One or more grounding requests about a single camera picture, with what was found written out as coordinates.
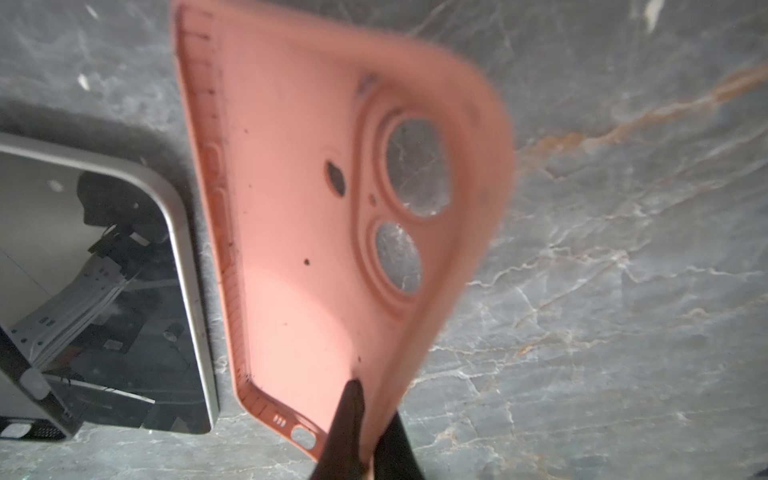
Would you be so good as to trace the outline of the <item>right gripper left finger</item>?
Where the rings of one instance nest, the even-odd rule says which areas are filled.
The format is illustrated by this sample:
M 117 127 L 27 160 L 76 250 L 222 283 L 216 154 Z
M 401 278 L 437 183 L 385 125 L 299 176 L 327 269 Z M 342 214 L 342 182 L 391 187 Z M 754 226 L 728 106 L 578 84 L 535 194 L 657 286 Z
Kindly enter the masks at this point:
M 311 480 L 357 480 L 366 467 L 359 456 L 360 434 L 365 413 L 363 387 L 358 379 L 345 384 L 322 454 Z

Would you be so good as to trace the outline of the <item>phone with pink edge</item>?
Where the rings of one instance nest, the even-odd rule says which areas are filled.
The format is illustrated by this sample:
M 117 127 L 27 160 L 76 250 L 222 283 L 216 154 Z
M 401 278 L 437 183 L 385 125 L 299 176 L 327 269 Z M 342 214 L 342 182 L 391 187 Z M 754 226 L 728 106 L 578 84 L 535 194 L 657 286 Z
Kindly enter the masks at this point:
M 144 165 L 1 137 L 1 436 L 201 435 L 219 414 L 190 227 Z

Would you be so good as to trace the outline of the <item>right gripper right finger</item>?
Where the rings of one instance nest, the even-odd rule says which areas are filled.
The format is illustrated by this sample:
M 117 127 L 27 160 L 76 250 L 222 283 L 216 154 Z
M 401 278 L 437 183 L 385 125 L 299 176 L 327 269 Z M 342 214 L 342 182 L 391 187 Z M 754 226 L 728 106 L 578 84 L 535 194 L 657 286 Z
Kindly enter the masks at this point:
M 375 480 L 424 480 L 398 412 L 381 436 L 373 458 Z

